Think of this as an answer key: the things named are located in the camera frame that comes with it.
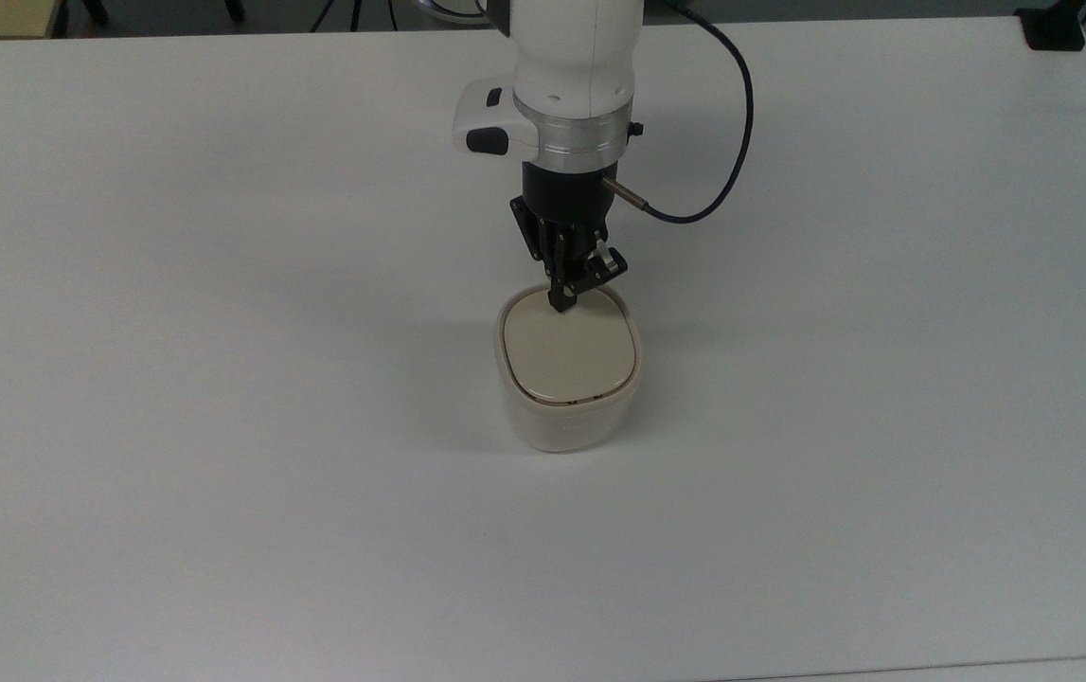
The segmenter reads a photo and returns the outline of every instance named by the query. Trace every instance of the black cable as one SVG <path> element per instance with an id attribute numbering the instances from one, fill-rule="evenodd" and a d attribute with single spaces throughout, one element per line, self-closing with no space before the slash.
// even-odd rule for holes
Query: black cable
<path id="1" fill-rule="evenodd" d="M 357 17 L 362 16 L 362 0 L 353 0 L 353 13 L 349 16 L 349 34 L 357 33 Z"/>
<path id="2" fill-rule="evenodd" d="M 316 23 L 314 23 L 312 25 L 312 30 L 308 31 L 310 34 L 314 34 L 314 31 L 316 31 L 316 30 L 319 29 L 319 25 L 321 25 L 323 18 L 325 18 L 325 17 L 328 16 L 328 10 L 331 9 L 331 4 L 334 3 L 334 2 L 336 2 L 336 0 L 328 0 L 325 3 L 325 5 L 323 5 L 323 10 L 321 10 L 321 12 L 319 12 L 319 16 L 316 17 Z"/>
<path id="3" fill-rule="evenodd" d="M 736 65 L 741 68 L 741 78 L 743 79 L 743 83 L 745 83 L 745 134 L 743 134 L 743 138 L 741 139 L 741 151 L 736 154 L 736 163 L 732 166 L 732 174 L 729 175 L 728 182 L 724 182 L 719 197 L 716 197 L 710 205 L 703 209 L 702 212 L 694 213 L 694 215 L 690 216 L 673 216 L 666 212 L 658 212 L 647 202 L 643 202 L 639 206 L 640 211 L 647 213 L 647 215 L 656 219 L 669 222 L 669 224 L 675 225 L 690 225 L 691 222 L 698 222 L 706 218 L 706 216 L 711 215 L 716 209 L 719 209 L 720 204 L 723 204 L 724 199 L 728 199 L 728 194 L 732 193 L 732 188 L 736 185 L 736 178 L 741 177 L 741 168 L 745 165 L 745 156 L 749 155 L 749 142 L 754 138 L 754 78 L 749 74 L 749 65 L 745 63 L 745 56 L 742 55 L 741 50 L 737 50 L 732 40 L 730 40 L 729 37 L 719 29 L 719 27 L 712 25 L 711 22 L 708 22 L 707 18 L 704 18 L 702 14 L 698 14 L 694 10 L 685 8 L 685 5 L 682 4 L 678 4 L 677 0 L 661 1 L 667 4 L 669 9 L 673 10 L 678 14 L 681 14 L 681 16 L 689 18 L 691 22 L 697 23 L 697 25 L 702 26 L 704 30 L 707 30 L 708 34 L 715 36 L 715 39 L 719 40 L 724 48 L 728 48 L 728 52 L 732 53 L 733 60 L 736 60 Z"/>

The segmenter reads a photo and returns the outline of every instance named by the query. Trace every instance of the silver metal ring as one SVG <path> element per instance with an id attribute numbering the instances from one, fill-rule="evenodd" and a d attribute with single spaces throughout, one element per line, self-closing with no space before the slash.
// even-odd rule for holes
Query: silver metal ring
<path id="1" fill-rule="evenodd" d="M 598 172 L 626 153 L 631 104 L 592 119 L 559 119 L 527 108 L 517 97 L 518 111 L 539 129 L 539 155 L 531 161 L 548 172 L 580 174 Z"/>

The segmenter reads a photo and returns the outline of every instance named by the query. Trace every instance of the black object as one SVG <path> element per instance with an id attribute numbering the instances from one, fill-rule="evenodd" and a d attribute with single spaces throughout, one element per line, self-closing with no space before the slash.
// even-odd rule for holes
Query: black object
<path id="1" fill-rule="evenodd" d="M 231 14 L 231 21 L 242 22 L 244 18 L 243 3 L 240 0 L 223 0 L 227 5 L 227 13 Z"/>
<path id="2" fill-rule="evenodd" d="M 336 0 L 328 0 L 326 3 L 323 4 L 323 10 L 319 10 L 319 16 L 316 17 L 316 23 L 312 25 L 312 30 L 308 30 L 307 31 L 308 34 L 314 34 L 314 31 L 319 30 L 319 25 L 321 25 L 323 18 L 328 16 L 328 10 L 331 9 L 331 4 L 334 1 Z"/>
<path id="3" fill-rule="evenodd" d="M 1085 34 L 1076 14 L 1084 5 L 1085 0 L 1059 0 L 1046 10 L 1015 10 L 1014 16 L 1023 22 L 1023 37 L 1031 50 L 1081 52 L 1085 47 Z"/>
<path id="4" fill-rule="evenodd" d="M 105 5 L 100 0 L 85 0 L 85 10 L 88 10 L 88 16 L 92 17 L 94 25 L 109 26 L 109 12 L 105 12 Z"/>
<path id="5" fill-rule="evenodd" d="M 504 156 L 508 153 L 508 134 L 503 128 L 477 128 L 468 132 L 468 150 L 475 154 Z"/>
<path id="6" fill-rule="evenodd" d="M 530 257 L 543 261 L 551 278 L 547 301 L 557 312 L 577 296 L 622 275 L 626 260 L 606 245 L 606 215 L 615 193 L 602 185 L 617 164 L 585 174 L 559 174 L 521 164 L 521 197 L 508 203 Z"/>
<path id="7" fill-rule="evenodd" d="M 475 5 L 481 8 L 478 0 Z M 508 36 L 508 0 L 484 0 L 481 9 L 483 16 L 491 22 L 491 25 L 495 26 L 501 34 Z"/>

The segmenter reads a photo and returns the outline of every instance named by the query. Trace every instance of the white container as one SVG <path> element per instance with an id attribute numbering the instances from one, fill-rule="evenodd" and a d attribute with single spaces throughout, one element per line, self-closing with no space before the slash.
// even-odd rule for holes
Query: white container
<path id="1" fill-rule="evenodd" d="M 586 449 L 615 432 L 639 387 L 639 330 L 615 291 L 582 293 L 557 314 L 547 286 L 509 299 L 496 323 L 496 364 L 509 421 L 547 453 Z"/>

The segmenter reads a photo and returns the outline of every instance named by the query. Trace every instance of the black button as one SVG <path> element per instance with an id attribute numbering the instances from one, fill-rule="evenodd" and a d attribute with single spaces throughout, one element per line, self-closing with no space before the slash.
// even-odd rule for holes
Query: black button
<path id="1" fill-rule="evenodd" d="M 481 128 L 468 132 L 468 150 L 477 154 L 508 154 L 508 134 L 502 128 Z"/>

